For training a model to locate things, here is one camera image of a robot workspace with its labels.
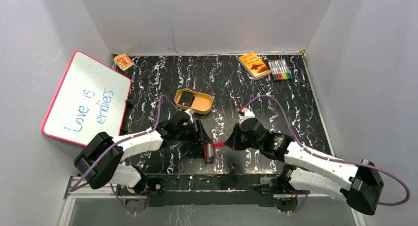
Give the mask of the red card holder wallet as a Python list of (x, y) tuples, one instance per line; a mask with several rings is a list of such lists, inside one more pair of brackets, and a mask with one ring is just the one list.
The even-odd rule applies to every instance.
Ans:
[(215, 143), (213, 137), (209, 137), (208, 140), (204, 141), (203, 148), (204, 148), (206, 163), (212, 163), (215, 159), (215, 149), (222, 148), (222, 147), (232, 148), (232, 145), (231, 143), (228, 143), (227, 141)]

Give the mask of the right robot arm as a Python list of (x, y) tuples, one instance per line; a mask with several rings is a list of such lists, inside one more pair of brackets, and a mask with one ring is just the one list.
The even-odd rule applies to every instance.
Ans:
[(289, 165), (290, 171), (278, 179), (283, 193), (313, 191), (345, 200), (362, 214), (372, 216), (376, 212), (384, 182), (371, 161), (363, 159), (360, 165), (351, 165), (300, 146), (288, 135), (270, 132), (247, 108), (225, 145), (236, 151), (253, 148), (268, 159)]

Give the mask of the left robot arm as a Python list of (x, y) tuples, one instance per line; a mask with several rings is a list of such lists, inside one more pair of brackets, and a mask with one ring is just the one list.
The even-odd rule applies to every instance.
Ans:
[(147, 176), (138, 167), (122, 164), (128, 157), (182, 142), (202, 147), (205, 158), (213, 159), (212, 137), (192, 115), (191, 109), (177, 111), (155, 127), (130, 135), (112, 137), (100, 132), (75, 158), (74, 166), (92, 189), (116, 184), (129, 188), (134, 194), (142, 194), (149, 188)]

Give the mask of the black cards stack in tray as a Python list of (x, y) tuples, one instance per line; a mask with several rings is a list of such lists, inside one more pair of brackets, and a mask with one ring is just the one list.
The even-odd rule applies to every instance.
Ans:
[(192, 92), (183, 91), (178, 101), (178, 104), (186, 106), (186, 107), (192, 107), (192, 103), (194, 99), (195, 99), (195, 96)]

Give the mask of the small orange card box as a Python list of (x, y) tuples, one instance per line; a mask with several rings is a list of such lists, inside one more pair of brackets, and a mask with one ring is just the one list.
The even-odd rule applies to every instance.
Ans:
[(132, 59), (128, 56), (127, 53), (117, 55), (113, 58), (113, 60), (118, 68), (122, 71), (125, 71), (134, 65)]

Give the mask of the tan oval tray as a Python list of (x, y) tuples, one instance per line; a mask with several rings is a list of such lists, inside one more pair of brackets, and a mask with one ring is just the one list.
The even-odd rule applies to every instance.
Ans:
[(174, 102), (182, 110), (192, 109), (205, 115), (211, 112), (213, 98), (209, 94), (183, 88), (176, 92)]

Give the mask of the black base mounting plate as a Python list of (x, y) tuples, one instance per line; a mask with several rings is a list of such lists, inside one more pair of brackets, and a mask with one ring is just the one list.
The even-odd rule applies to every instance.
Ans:
[(136, 194), (122, 186), (127, 200), (143, 199), (148, 207), (171, 205), (256, 205), (294, 210), (305, 196), (278, 174), (149, 174)]

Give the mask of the orange book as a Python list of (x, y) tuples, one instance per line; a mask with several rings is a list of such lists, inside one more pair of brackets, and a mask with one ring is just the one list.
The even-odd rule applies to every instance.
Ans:
[(254, 80), (259, 80), (271, 74), (271, 69), (264, 63), (255, 52), (247, 53), (238, 57), (240, 64), (248, 71)]

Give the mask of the coloured marker pen pack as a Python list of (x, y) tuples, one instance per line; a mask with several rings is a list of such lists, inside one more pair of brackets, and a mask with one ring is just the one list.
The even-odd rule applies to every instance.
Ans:
[(285, 81), (293, 79), (290, 68), (284, 59), (269, 60), (268, 65), (271, 75), (275, 81)]

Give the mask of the pink framed whiteboard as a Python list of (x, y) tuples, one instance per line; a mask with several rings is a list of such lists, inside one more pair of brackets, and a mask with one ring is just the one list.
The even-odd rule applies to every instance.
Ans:
[(75, 51), (42, 124), (44, 135), (81, 146), (96, 134), (118, 136), (131, 80)]

